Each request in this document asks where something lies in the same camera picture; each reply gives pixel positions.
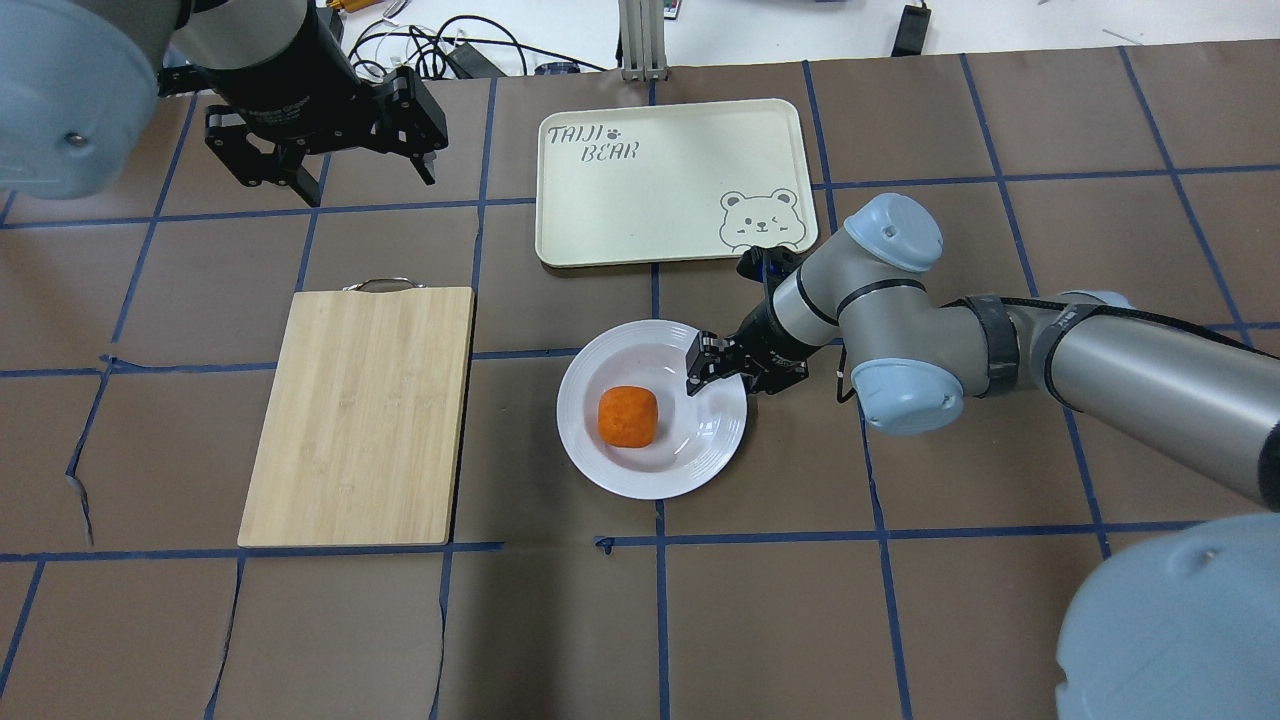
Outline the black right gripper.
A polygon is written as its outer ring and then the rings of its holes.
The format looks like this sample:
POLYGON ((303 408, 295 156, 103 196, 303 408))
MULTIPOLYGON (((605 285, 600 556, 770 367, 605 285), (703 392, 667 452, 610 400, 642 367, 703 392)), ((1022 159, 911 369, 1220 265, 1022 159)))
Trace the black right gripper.
POLYGON ((736 332, 726 337, 696 333, 685 354, 686 396, 695 397, 709 382, 733 377, 750 395, 777 395, 809 377, 812 346, 783 328, 774 307, 774 292, 800 264, 800 256, 786 247, 750 247, 742 254, 736 272, 762 284, 763 300, 736 332))

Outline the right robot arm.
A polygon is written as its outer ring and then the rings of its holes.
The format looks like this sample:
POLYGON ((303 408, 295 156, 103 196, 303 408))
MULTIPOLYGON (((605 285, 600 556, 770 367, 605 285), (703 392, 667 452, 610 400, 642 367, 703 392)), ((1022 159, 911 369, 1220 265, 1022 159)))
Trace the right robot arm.
POLYGON ((1061 719, 1275 719, 1277 359, 1121 295, 925 292, 943 237, 914 199, 882 193, 810 256, 742 245, 765 295, 726 338, 699 332, 686 391, 739 378, 774 395, 844 343, 838 396, 870 428, 915 436, 966 398, 1038 389, 1220 486, 1262 514, 1203 521, 1106 559, 1059 633, 1061 719))

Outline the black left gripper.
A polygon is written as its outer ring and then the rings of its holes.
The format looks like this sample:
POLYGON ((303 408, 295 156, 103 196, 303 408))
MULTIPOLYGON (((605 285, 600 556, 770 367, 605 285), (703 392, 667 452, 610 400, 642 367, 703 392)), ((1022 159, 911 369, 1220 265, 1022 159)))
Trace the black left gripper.
POLYGON ((183 10, 172 42, 218 96, 204 141, 238 181, 275 181, 319 208, 305 159, 367 149, 406 158, 436 183, 449 137, 422 77, 410 67, 360 77, 319 12, 183 10))

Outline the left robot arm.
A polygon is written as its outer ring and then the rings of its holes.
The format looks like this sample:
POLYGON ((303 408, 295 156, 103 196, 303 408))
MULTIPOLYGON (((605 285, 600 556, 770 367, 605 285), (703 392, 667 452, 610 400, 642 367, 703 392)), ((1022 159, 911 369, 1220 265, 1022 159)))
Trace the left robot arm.
POLYGON ((123 172, 175 49, 218 102, 204 141, 243 186, 276 184, 316 208, 305 159, 347 149, 407 158, 435 181, 449 142, 424 79, 358 77, 312 1, 5 1, 1 184, 82 199, 123 172))

